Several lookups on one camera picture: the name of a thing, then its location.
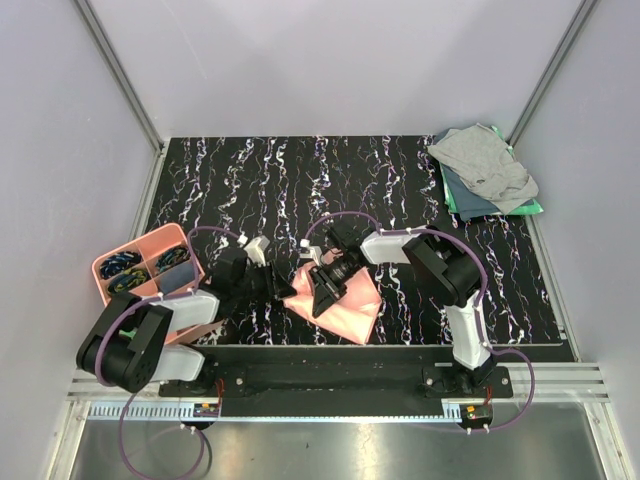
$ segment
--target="shiny floor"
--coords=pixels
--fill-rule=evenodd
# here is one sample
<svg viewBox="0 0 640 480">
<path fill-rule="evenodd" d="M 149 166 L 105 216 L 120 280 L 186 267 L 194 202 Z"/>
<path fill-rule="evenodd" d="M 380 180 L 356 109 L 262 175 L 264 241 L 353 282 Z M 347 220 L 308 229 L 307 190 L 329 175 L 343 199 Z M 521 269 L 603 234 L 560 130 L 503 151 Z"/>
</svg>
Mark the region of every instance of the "shiny floor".
<svg viewBox="0 0 640 480">
<path fill-rule="evenodd" d="M 496 406 L 496 423 L 512 417 Z M 193 464 L 199 446 L 173 431 L 147 445 L 166 422 L 125 425 L 133 465 L 152 478 L 174 478 Z M 533 405 L 502 432 L 467 437 L 416 425 L 225 424 L 206 430 L 210 449 L 193 479 L 235 480 L 596 480 L 604 473 L 578 405 Z M 71 477 L 134 478 L 118 456 L 117 422 L 86 425 Z"/>
</svg>

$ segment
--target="gray cloth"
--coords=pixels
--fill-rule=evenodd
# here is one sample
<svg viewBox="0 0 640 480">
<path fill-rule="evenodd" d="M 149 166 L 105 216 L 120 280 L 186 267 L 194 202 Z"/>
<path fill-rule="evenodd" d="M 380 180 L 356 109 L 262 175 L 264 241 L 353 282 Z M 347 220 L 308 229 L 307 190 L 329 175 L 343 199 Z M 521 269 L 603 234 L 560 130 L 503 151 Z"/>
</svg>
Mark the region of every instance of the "gray cloth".
<svg viewBox="0 0 640 480">
<path fill-rule="evenodd" d="M 447 179 L 447 185 L 456 202 L 456 210 L 458 210 L 458 214 L 463 222 L 475 217 L 493 215 L 500 211 L 493 203 L 479 197 L 475 193 L 471 193 L 464 183 L 462 183 L 462 180 L 456 172 L 446 165 L 440 165 L 440 168 Z M 528 200 L 524 205 L 533 205 L 533 200 Z"/>
<path fill-rule="evenodd" d="M 538 185 L 507 147 L 493 130 L 478 124 L 449 130 L 428 152 L 457 173 L 471 193 L 507 214 L 538 194 Z"/>
</svg>

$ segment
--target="pink box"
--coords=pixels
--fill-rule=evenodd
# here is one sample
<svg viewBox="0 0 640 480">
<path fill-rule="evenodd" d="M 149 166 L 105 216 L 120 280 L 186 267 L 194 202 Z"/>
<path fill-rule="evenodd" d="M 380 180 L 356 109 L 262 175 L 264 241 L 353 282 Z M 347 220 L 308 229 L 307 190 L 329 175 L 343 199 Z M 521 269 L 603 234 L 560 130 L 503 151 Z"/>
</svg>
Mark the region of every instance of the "pink box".
<svg viewBox="0 0 640 480">
<path fill-rule="evenodd" d="M 157 258 L 170 248 L 177 247 L 178 245 L 186 246 L 187 237 L 182 231 L 180 225 L 178 225 L 177 223 L 168 223 L 96 258 L 91 265 L 91 271 L 93 272 L 93 277 L 96 280 L 96 284 L 98 285 L 98 290 L 100 291 L 100 296 L 102 297 L 102 301 L 104 302 L 104 304 L 107 305 L 111 300 L 111 297 L 107 293 L 107 287 L 109 286 L 109 282 L 113 280 L 112 278 L 109 278 L 107 280 L 103 280 L 102 278 L 100 278 L 100 265 L 106 258 L 123 250 L 138 252 L 142 256 L 142 262 L 137 266 L 143 267 L 145 270 L 147 270 L 151 275 L 151 279 L 148 282 L 143 283 L 142 285 L 131 290 L 131 293 L 143 297 L 152 296 L 158 293 L 158 285 L 155 281 L 155 279 L 159 276 L 155 266 Z M 202 270 L 202 266 L 200 266 L 200 263 L 198 263 L 198 270 L 200 271 L 200 278 L 202 279 L 204 277 L 204 271 Z M 192 286 L 193 282 L 171 293 L 186 292 L 187 289 Z M 177 332 L 172 332 L 167 335 L 165 345 L 191 343 L 201 336 L 212 332 L 219 325 L 220 322 L 216 322 L 206 325 L 198 325 L 191 328 L 185 328 L 184 330 L 179 330 Z"/>
</svg>

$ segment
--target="pink cloth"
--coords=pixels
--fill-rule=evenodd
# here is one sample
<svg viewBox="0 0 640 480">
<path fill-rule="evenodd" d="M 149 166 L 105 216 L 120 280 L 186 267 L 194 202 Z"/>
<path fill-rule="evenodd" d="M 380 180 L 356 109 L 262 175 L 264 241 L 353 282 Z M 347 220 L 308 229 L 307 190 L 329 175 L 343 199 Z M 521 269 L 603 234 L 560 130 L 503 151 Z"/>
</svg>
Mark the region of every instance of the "pink cloth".
<svg viewBox="0 0 640 480">
<path fill-rule="evenodd" d="M 313 318 L 311 314 L 313 296 L 308 274 L 313 266 L 315 262 L 307 262 L 298 269 L 292 284 L 298 294 L 286 298 L 285 307 L 311 323 L 326 328 L 347 340 L 360 344 L 367 343 L 382 304 L 378 289 L 373 284 L 367 269 L 361 269 L 347 281 L 347 293 L 344 297 L 318 318 Z"/>
</svg>

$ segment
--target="white panel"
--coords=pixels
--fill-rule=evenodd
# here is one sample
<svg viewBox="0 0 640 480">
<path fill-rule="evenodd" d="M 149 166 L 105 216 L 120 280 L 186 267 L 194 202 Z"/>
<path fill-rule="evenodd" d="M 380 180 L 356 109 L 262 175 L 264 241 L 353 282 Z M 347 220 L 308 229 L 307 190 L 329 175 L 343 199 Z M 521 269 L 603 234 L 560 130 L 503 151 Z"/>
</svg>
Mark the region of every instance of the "white panel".
<svg viewBox="0 0 640 480">
<path fill-rule="evenodd" d="M 508 133 L 579 0 L 92 0 L 163 136 Z"/>
<path fill-rule="evenodd" d="M 31 480 L 153 157 L 72 2 L 0 2 L 0 65 L 0 477 Z"/>
<path fill-rule="evenodd" d="M 600 2 L 525 135 L 545 243 L 580 353 L 597 361 L 640 471 L 640 5 Z"/>
</svg>

